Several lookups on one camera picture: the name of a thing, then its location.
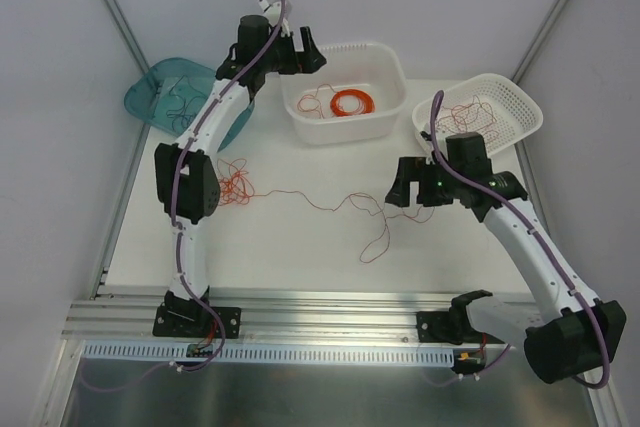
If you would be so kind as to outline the ball of wires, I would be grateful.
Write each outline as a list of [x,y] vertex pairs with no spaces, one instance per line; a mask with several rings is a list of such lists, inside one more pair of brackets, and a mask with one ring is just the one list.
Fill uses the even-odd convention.
[[216,163],[220,184],[220,206],[247,205],[255,196],[255,188],[249,180],[247,160],[218,159]]

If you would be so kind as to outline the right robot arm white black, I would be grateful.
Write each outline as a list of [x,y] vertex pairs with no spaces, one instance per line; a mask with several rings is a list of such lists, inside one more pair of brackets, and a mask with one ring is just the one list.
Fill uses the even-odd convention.
[[547,384],[571,378],[596,390],[609,383],[624,309],[603,301],[570,267],[517,177],[494,171],[481,134],[451,135],[429,158],[399,158],[385,201],[401,208],[459,202],[502,245],[539,311],[536,318],[520,314],[493,293],[476,290],[453,298],[448,312],[428,323],[429,336],[453,345],[494,337],[521,349]]

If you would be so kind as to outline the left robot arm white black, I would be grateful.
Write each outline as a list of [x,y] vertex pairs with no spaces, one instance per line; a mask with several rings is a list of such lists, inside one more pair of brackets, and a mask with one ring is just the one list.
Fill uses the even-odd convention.
[[240,19],[237,40],[215,71],[205,106],[173,143],[154,152],[157,196],[171,222],[174,277],[156,311],[156,337],[204,337],[212,330],[237,337],[231,311],[209,303],[206,228],[221,199],[216,155],[232,128],[243,122],[267,75],[313,74],[327,62],[310,27],[301,43],[280,22],[263,15]]

